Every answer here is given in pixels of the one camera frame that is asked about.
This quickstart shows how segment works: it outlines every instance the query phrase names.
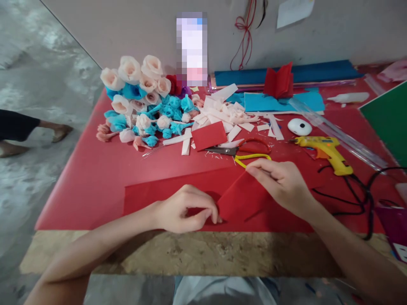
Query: white wall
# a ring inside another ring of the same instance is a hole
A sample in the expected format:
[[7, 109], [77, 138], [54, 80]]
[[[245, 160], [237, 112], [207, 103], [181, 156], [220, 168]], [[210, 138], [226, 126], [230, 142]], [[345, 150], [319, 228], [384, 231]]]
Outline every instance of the white wall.
[[[309, 18], [276, 30], [283, 1], [269, 0], [266, 19], [252, 31], [253, 54], [247, 68], [340, 59], [363, 64], [407, 55], [406, 0], [316, 0]], [[101, 67], [117, 67], [121, 55], [142, 61], [152, 54], [167, 73], [174, 73], [176, 13], [208, 13], [209, 70], [228, 70], [243, 36], [234, 23], [245, 13], [247, 0], [43, 2]]]

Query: red scissor handle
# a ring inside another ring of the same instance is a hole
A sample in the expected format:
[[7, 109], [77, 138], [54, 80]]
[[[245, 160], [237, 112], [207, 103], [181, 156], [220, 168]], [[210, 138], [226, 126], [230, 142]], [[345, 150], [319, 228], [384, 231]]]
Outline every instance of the red scissor handle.
[[[259, 143], [263, 144], [264, 146], [266, 146], [267, 151], [260, 151], [258, 149], [254, 149], [254, 148], [244, 148], [244, 147], [242, 147], [247, 142], [259, 142]], [[246, 152], [246, 153], [260, 153], [260, 154], [268, 155], [271, 152], [271, 146], [269, 144], [267, 144], [266, 142], [264, 142], [262, 139], [259, 139], [259, 138], [244, 139], [243, 141], [241, 141], [239, 143], [239, 145], [237, 147], [239, 148], [239, 151], [243, 151], [243, 152]]]

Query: concrete floor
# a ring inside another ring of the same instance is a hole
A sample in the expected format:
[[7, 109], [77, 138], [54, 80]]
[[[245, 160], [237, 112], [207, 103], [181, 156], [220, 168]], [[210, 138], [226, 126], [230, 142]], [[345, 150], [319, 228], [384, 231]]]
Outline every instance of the concrete floor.
[[[0, 70], [0, 108], [75, 128], [57, 144], [50, 130], [36, 128], [22, 144], [30, 151], [0, 159], [0, 297], [2, 304], [14, 305], [24, 302], [39, 278], [21, 275], [18, 266], [102, 85], [99, 66], [37, 0], [0, 0], [0, 42], [0, 63], [4, 46], [23, 51], [8, 70]], [[282, 304], [339, 304], [316, 299], [305, 282], [324, 289], [320, 279], [282, 279]], [[171, 304], [173, 283], [172, 277], [93, 275], [84, 303]]]

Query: green board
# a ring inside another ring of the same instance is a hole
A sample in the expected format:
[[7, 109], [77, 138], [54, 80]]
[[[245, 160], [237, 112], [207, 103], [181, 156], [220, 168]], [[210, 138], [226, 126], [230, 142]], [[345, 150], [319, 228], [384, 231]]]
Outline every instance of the green board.
[[383, 143], [407, 166], [407, 81], [360, 108]]

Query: human hand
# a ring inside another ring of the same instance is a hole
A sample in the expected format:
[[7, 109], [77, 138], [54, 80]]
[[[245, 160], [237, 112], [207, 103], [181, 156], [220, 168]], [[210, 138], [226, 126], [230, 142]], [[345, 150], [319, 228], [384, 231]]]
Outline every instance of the human hand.
[[293, 162], [259, 159], [246, 171], [270, 193], [276, 202], [294, 215], [312, 223], [323, 206], [311, 195]]
[[[184, 185], [164, 201], [153, 203], [156, 226], [173, 233], [186, 233], [202, 229], [212, 216], [214, 224], [222, 222], [212, 197], [191, 185]], [[187, 216], [189, 208], [204, 208], [194, 216]]]

